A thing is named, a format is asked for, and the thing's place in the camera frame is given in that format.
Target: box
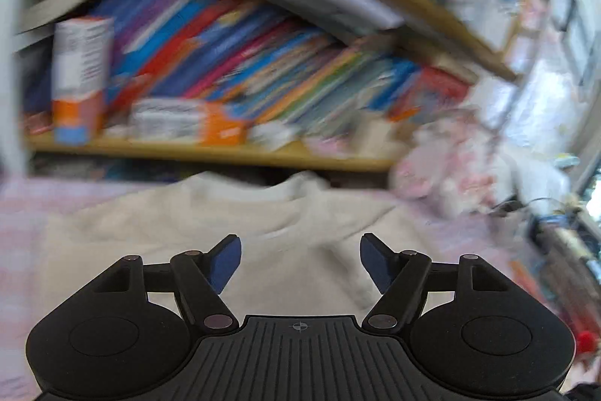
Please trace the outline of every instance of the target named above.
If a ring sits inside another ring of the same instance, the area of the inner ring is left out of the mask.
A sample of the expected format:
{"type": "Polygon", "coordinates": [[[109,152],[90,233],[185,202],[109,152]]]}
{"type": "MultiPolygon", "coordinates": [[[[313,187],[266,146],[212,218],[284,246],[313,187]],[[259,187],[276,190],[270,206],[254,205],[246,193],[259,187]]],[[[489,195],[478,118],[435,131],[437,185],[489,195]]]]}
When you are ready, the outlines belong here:
{"type": "Polygon", "coordinates": [[[246,137],[246,123],[229,118],[221,103],[182,98],[138,100],[129,130],[136,140],[202,145],[240,145],[246,137]]]}
{"type": "Polygon", "coordinates": [[[56,25],[52,113],[58,143],[85,145],[100,131],[112,39],[112,20],[106,18],[74,18],[56,25]]]}

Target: pink checkered bedsheet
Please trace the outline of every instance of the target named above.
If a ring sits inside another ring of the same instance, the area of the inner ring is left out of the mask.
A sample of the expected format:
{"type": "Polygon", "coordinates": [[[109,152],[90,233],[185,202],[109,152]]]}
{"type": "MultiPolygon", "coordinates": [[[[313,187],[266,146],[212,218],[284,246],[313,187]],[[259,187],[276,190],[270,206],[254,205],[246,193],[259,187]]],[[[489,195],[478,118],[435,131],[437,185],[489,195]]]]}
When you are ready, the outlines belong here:
{"type": "MultiPolygon", "coordinates": [[[[148,185],[73,182],[52,179],[7,180],[0,188],[0,400],[28,401],[39,393],[25,360],[32,328],[35,264],[46,218],[101,203],[148,185]]],[[[375,193],[393,199],[388,193],[375,193]]],[[[420,203],[408,203],[428,231],[431,245],[449,262],[477,253],[510,274],[507,254],[492,245],[484,218],[454,222],[435,218],[420,203]]]]}

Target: white cloth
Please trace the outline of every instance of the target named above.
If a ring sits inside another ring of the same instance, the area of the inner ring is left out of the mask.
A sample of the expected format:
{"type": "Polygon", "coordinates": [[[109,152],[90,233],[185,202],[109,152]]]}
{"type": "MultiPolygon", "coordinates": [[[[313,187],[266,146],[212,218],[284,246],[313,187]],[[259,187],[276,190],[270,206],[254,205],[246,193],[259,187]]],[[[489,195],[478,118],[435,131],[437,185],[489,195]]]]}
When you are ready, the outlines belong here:
{"type": "MultiPolygon", "coordinates": [[[[235,233],[242,263],[221,296],[238,320],[355,314],[361,321],[380,297],[359,258],[364,232],[395,251],[418,250],[436,260],[410,212],[393,201],[330,189],[309,173],[272,188],[204,173],[50,219],[38,312],[49,313],[122,256],[168,262],[235,233]]],[[[177,311],[172,295],[150,299],[177,311]]]]}

